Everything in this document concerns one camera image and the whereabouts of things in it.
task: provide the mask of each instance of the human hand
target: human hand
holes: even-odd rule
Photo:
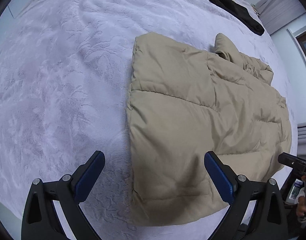
[[[302,181],[306,180],[306,176],[302,176]],[[298,217],[303,217],[306,213],[305,197],[301,196],[298,198],[298,204],[296,208],[296,215]]]

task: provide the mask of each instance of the lavender plush blanket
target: lavender plush blanket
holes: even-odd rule
[[[258,20],[245,0],[234,1]],[[101,150],[105,168],[81,208],[102,239],[207,239],[215,229],[225,209],[181,226],[129,223],[125,106],[135,37],[147,32],[209,51],[223,33],[269,64],[272,86],[287,101],[296,154],[294,100],[267,32],[252,33],[208,0],[32,0],[0,51],[0,202],[17,217],[34,178],[58,180]],[[275,175],[279,186],[288,172]]]

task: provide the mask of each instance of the bed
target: bed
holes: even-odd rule
[[[259,21],[246,0],[234,1]],[[252,33],[208,0],[32,0],[0,51],[0,202],[17,217],[34,178],[58,180],[101,150],[106,165],[80,206],[102,239],[207,239],[216,228],[226,209],[180,226],[129,223],[125,105],[134,40],[148,32],[209,51],[223,33],[240,52],[269,64],[272,86],[288,104],[296,155],[294,96],[267,32]],[[274,175],[280,187],[289,172]]]

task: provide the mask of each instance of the blue gripper pad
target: blue gripper pad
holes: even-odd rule
[[[89,166],[75,186],[74,200],[76,203],[84,202],[87,199],[97,178],[104,168],[104,153],[96,151],[94,154],[96,154],[96,157],[93,159],[93,161],[90,164],[88,162],[84,164]]]
[[[234,201],[233,186],[208,152],[204,156],[204,165],[222,200],[232,205]]]

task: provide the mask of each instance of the metal screw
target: metal screw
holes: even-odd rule
[[[272,184],[272,185],[275,185],[276,184],[276,180],[275,179],[270,179],[269,183]]]
[[[33,180],[33,184],[34,184],[34,185],[37,185],[37,184],[39,184],[39,183],[40,183],[40,179],[34,179],[34,180]]]
[[[238,175],[237,178],[239,181],[246,181],[246,177],[244,175]]]
[[[62,179],[63,181],[69,181],[71,179],[71,175],[64,175]]]

